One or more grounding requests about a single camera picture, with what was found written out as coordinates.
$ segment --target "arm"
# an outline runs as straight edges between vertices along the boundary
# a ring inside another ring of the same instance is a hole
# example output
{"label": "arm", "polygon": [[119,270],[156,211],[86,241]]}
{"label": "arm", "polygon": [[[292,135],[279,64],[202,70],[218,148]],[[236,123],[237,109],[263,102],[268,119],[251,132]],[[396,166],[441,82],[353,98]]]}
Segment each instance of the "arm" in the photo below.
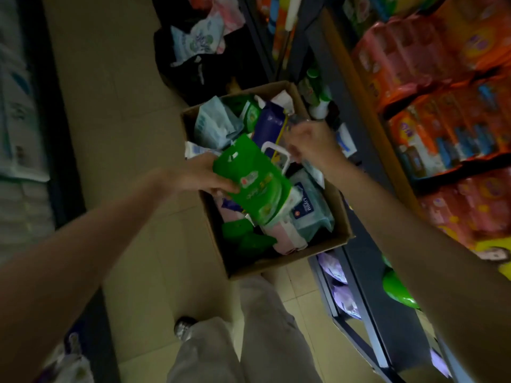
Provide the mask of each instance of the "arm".
{"label": "arm", "polygon": [[157,207],[180,190],[236,192],[211,171],[215,156],[186,172],[158,169],[123,199],[59,229],[0,268],[0,381],[30,382]]}
{"label": "arm", "polygon": [[507,376],[511,282],[349,163],[326,124],[302,123],[286,139],[343,193],[463,367],[484,382]]}

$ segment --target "forearm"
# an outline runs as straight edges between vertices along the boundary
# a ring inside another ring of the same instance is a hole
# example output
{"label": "forearm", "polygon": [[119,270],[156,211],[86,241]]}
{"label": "forearm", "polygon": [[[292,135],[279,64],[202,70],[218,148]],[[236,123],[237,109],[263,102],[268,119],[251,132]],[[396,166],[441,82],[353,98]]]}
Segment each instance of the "forearm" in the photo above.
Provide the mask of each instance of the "forearm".
{"label": "forearm", "polygon": [[0,381],[33,379],[167,194],[150,174],[0,269]]}
{"label": "forearm", "polygon": [[324,173],[464,366],[484,381],[502,378],[511,283],[348,161],[333,160]]}

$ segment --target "plastic handle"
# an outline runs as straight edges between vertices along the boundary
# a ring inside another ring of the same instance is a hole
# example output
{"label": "plastic handle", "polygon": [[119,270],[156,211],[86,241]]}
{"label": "plastic handle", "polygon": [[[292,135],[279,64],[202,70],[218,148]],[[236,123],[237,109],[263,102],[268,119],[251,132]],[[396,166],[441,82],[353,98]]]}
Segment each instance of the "plastic handle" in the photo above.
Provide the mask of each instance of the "plastic handle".
{"label": "plastic handle", "polygon": [[293,30],[293,25],[296,21],[296,17],[298,16],[298,9],[300,9],[301,3],[302,0],[289,0],[288,15],[286,17],[286,24],[284,26],[288,32]]}
{"label": "plastic handle", "polygon": [[277,144],[274,144],[271,141],[266,141],[263,146],[261,147],[261,152],[265,152],[266,149],[273,149],[276,152],[279,152],[280,154],[283,154],[286,156],[286,163],[284,164],[284,167],[282,168],[282,173],[286,173],[289,166],[291,165],[291,154],[285,150],[283,147],[279,147]]}

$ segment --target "shoe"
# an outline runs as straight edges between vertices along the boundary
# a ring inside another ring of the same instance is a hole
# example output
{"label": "shoe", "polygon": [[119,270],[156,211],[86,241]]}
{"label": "shoe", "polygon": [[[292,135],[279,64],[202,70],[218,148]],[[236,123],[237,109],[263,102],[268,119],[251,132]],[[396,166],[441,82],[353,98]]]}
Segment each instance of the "shoe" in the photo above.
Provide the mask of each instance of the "shoe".
{"label": "shoe", "polygon": [[191,317],[183,316],[176,321],[176,324],[174,325],[174,334],[178,339],[184,341],[184,335],[187,333],[188,329],[197,323],[197,320]]}

